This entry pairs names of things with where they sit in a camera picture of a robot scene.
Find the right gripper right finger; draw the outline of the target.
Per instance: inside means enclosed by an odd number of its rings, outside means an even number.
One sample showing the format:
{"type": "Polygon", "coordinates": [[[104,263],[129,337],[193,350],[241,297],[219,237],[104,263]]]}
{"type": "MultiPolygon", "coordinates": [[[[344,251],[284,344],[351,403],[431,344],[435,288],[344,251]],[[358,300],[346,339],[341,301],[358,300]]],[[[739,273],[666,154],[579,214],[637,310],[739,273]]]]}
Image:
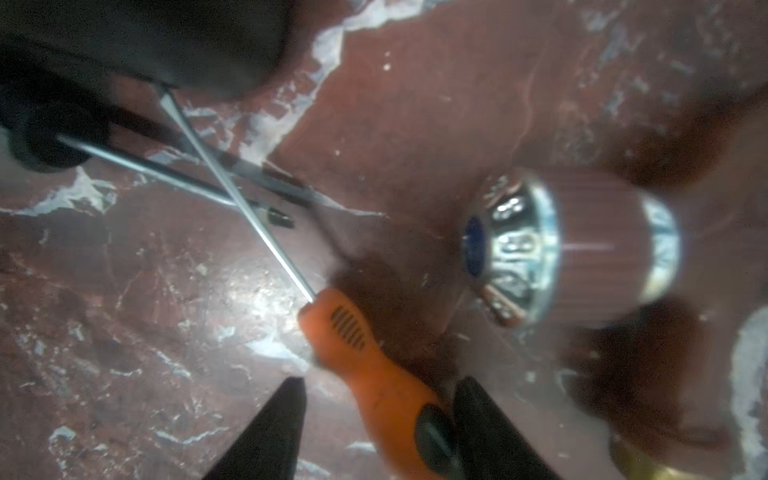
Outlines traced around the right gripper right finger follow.
{"type": "Polygon", "coordinates": [[[475,378],[456,385],[453,414],[465,478],[559,478],[475,378]]]}

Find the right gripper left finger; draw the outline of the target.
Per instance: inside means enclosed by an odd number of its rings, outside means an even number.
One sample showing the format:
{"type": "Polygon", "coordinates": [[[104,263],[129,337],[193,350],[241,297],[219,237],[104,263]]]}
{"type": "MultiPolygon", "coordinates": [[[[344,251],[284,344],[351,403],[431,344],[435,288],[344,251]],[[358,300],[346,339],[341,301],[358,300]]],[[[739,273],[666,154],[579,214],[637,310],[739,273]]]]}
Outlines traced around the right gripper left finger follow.
{"type": "Polygon", "coordinates": [[[284,380],[207,479],[292,479],[307,408],[304,379],[284,380]]]}

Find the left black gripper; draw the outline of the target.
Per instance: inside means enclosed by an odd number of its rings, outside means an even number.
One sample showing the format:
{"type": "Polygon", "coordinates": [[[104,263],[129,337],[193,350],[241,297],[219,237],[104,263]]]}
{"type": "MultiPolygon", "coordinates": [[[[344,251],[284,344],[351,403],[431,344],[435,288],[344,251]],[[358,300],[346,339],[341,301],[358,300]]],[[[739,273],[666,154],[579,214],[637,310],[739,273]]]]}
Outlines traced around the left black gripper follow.
{"type": "Polygon", "coordinates": [[[1,53],[82,84],[108,73],[236,98],[279,67],[291,1],[4,1],[1,53]]]}

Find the small orange screwdriver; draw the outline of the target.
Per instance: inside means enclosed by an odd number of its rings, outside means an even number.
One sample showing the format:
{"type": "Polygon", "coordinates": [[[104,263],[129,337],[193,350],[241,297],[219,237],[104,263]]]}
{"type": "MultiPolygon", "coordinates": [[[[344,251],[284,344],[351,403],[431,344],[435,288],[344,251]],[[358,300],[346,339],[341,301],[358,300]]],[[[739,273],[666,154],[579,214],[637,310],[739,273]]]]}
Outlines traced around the small orange screwdriver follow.
{"type": "Polygon", "coordinates": [[[321,364],[351,391],[376,451],[405,479],[461,478],[453,422],[436,392],[385,355],[368,318],[345,293],[332,286],[315,291],[309,285],[210,153],[172,93],[164,85],[154,90],[161,108],[306,298],[298,325],[321,364]]]}

